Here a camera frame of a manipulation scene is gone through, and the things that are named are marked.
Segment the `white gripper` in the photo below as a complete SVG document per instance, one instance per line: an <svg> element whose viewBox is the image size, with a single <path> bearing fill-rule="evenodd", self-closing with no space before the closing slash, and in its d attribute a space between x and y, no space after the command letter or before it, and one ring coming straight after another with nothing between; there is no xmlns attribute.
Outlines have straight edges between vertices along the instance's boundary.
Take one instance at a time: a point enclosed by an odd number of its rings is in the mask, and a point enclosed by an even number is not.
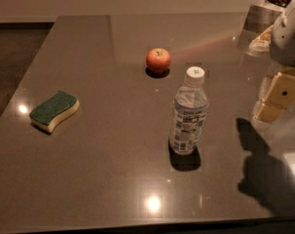
<svg viewBox="0 0 295 234"><path fill-rule="evenodd" d="M291 0L273 25L270 54L282 65L295 66L295 0ZM259 121L273 123L293 102L295 69L282 69L263 79L253 116Z"/></svg>

